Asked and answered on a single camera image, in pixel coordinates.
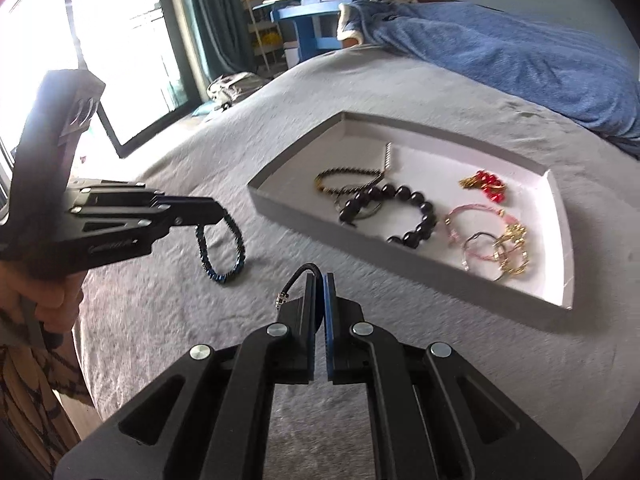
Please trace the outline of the patterned sleeve forearm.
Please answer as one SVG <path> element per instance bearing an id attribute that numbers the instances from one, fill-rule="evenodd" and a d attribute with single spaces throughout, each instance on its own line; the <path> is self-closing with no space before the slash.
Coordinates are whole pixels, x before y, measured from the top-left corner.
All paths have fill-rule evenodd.
<path id="1" fill-rule="evenodd" d="M 80 442 L 62 407 L 62 393 L 82 404 L 93 404 L 72 334 L 61 347 L 42 350 L 1 347 L 1 422 L 26 457 L 52 477 L 61 458 Z"/>

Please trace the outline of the left hand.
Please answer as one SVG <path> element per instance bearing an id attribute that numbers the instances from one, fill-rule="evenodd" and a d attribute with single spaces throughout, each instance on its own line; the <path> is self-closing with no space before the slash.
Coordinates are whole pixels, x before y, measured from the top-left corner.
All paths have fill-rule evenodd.
<path id="1" fill-rule="evenodd" d="M 15 323 L 23 322 L 21 299 L 26 298 L 36 304 L 35 318 L 47 332 L 68 333 L 78 319 L 86 276 L 80 272 L 62 280 L 40 281 L 16 263 L 2 262 L 1 312 Z"/>

